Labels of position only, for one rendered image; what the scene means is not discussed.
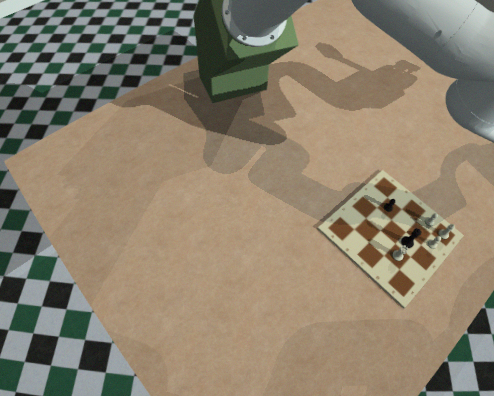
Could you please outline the chessboard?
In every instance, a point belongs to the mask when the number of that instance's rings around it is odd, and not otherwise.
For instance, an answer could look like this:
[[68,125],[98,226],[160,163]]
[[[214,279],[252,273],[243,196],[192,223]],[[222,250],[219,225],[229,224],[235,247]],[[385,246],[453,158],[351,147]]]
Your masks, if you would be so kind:
[[[396,202],[388,212],[384,205],[391,199]],[[428,241],[450,225],[438,215],[434,225],[428,226],[425,219],[433,213],[382,170],[318,230],[405,308],[464,236],[454,228],[447,239],[441,238],[435,249],[430,248]],[[414,246],[403,259],[396,261],[393,252],[416,228],[422,234],[413,240]]]

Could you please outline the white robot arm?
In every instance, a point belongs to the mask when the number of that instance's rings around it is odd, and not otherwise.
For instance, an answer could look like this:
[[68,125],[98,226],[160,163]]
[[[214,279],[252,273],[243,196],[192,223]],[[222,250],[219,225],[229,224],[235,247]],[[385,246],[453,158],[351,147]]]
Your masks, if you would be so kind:
[[[282,34],[307,1],[223,0],[222,17],[237,41],[262,47]],[[455,78],[445,97],[449,114],[494,143],[494,12],[475,0],[351,1],[434,71]]]

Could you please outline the white pawn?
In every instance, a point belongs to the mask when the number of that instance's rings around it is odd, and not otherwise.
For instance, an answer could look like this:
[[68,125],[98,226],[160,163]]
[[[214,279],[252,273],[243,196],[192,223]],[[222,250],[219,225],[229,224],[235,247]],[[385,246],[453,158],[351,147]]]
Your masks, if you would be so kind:
[[438,214],[434,213],[431,218],[426,218],[425,219],[425,223],[428,225],[428,226],[432,226],[434,225],[434,220],[436,220],[438,217]]
[[441,237],[437,236],[434,238],[434,240],[429,240],[428,241],[428,246],[432,249],[435,249],[437,247],[437,243],[441,241]]

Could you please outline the white bishop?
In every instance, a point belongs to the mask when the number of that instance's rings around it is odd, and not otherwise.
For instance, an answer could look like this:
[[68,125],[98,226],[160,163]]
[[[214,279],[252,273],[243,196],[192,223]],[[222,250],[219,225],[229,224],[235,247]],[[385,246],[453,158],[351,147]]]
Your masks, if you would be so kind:
[[455,228],[455,224],[450,224],[447,229],[441,229],[439,231],[439,236],[442,238],[442,239],[447,239],[449,237],[449,232],[450,231],[453,231],[453,229]]

